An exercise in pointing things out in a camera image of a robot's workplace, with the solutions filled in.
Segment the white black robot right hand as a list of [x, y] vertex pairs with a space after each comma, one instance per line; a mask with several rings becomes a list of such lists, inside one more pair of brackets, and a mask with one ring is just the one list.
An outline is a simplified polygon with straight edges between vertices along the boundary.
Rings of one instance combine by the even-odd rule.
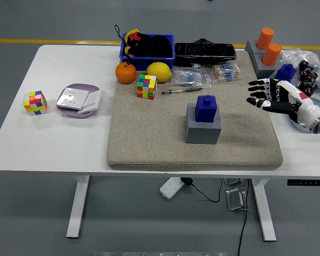
[[320, 107], [288, 81], [273, 78], [249, 82], [247, 102], [268, 112], [294, 116], [312, 133], [320, 134]]

